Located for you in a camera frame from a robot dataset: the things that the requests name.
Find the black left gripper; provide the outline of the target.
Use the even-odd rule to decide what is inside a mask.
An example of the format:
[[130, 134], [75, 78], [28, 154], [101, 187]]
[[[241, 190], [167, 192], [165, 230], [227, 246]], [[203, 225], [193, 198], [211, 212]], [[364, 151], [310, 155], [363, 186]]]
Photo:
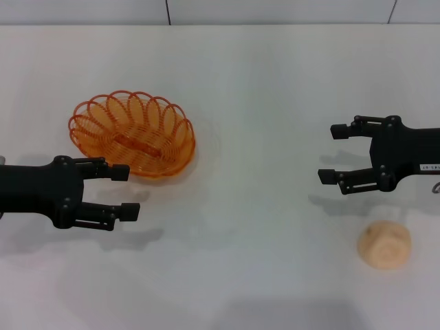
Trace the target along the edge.
[[0, 166], [0, 213], [36, 213], [48, 217], [54, 227], [113, 231], [115, 222], [138, 220], [139, 203], [108, 206], [81, 203], [83, 179], [126, 182], [130, 167], [109, 165], [104, 157], [56, 156], [43, 166]]

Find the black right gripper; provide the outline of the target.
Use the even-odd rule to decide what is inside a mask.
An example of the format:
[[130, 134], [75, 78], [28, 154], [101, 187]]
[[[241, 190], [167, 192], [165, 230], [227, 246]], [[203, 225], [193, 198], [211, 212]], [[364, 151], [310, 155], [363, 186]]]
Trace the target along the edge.
[[334, 140], [372, 138], [372, 168], [352, 171], [319, 169], [323, 185], [337, 185], [343, 195], [393, 191], [411, 175], [440, 175], [440, 128], [412, 129], [399, 116], [356, 115], [350, 124], [333, 124]]

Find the orange woven plastic basket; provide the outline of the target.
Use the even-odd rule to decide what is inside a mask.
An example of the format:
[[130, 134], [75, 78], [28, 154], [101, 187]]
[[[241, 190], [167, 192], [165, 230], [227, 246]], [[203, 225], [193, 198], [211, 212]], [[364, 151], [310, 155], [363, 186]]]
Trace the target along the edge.
[[68, 128], [83, 155], [126, 164], [149, 180], [178, 176], [195, 156], [195, 131], [183, 109], [143, 91], [94, 96], [76, 106]]

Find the round beige bread roll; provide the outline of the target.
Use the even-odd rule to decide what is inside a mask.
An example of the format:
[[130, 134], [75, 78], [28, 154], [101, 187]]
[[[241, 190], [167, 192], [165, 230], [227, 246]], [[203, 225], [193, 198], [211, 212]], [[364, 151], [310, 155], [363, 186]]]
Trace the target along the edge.
[[377, 270], [397, 270], [407, 264], [412, 239], [407, 227], [393, 221], [374, 221], [357, 241], [360, 258]]

